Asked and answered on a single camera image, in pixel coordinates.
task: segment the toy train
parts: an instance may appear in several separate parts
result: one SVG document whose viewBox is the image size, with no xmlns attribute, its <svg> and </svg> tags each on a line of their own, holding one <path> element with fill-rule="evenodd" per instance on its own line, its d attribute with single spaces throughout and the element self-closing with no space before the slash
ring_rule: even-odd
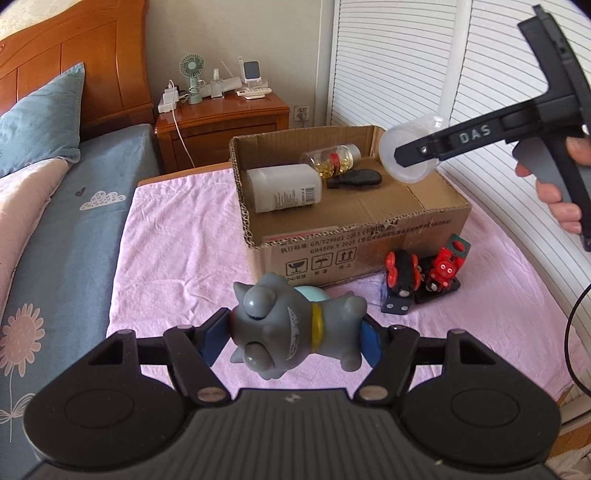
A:
<svg viewBox="0 0 591 480">
<path fill-rule="evenodd" d="M 406 250 L 389 252 L 382 284 L 382 312 L 405 315 L 414 303 L 425 303 L 460 288 L 456 278 L 470 243 L 452 235 L 435 257 L 418 259 Z"/>
</svg>

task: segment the nightstand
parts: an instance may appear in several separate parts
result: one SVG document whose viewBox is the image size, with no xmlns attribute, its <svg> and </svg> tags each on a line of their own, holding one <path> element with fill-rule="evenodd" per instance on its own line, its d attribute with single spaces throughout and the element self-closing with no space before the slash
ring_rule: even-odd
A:
<svg viewBox="0 0 591 480">
<path fill-rule="evenodd" d="M 195 167 L 227 162 L 233 137 L 286 130 L 290 108 L 276 94 L 245 100 L 233 92 L 195 105 L 178 103 L 174 111 Z M 165 173 L 193 168 L 181 143 L 172 112 L 161 113 L 155 128 Z"/>
</svg>

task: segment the red toy face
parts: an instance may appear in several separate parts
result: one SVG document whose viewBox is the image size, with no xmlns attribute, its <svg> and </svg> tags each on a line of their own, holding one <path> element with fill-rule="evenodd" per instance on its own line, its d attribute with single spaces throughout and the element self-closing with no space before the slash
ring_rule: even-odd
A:
<svg viewBox="0 0 591 480">
<path fill-rule="evenodd" d="M 453 278 L 456 272 L 456 266 L 447 260 L 442 260 L 437 264 L 437 273 L 441 278 Z"/>
</svg>

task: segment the finger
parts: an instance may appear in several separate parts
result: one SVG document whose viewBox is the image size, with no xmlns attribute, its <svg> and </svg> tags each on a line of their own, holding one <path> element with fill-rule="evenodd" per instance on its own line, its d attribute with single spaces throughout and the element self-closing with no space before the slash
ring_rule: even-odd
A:
<svg viewBox="0 0 591 480">
<path fill-rule="evenodd" d="M 544 203 L 556 203 L 562 200 L 562 193 L 556 185 L 536 180 L 535 189 L 538 191 L 538 197 Z"/>
<path fill-rule="evenodd" d="M 568 233 L 574 233 L 576 235 L 581 233 L 580 222 L 560 222 L 560 226 Z"/>
<path fill-rule="evenodd" d="M 581 220 L 581 209 L 574 203 L 551 203 L 550 212 L 559 222 L 578 222 Z"/>
<path fill-rule="evenodd" d="M 581 165 L 591 165 L 591 141 L 588 138 L 568 137 L 566 148 L 575 162 Z"/>
<path fill-rule="evenodd" d="M 518 177 L 529 177 L 531 175 L 531 172 L 521 163 L 518 163 L 515 167 L 515 173 L 517 173 Z"/>
</svg>

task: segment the fingernail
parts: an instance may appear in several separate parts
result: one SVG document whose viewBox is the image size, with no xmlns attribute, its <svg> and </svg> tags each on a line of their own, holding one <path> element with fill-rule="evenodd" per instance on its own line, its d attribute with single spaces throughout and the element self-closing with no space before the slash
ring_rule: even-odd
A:
<svg viewBox="0 0 591 480">
<path fill-rule="evenodd" d="M 585 140 L 584 138 L 567 137 L 566 146 L 570 151 L 578 153 L 585 146 Z"/>
</svg>

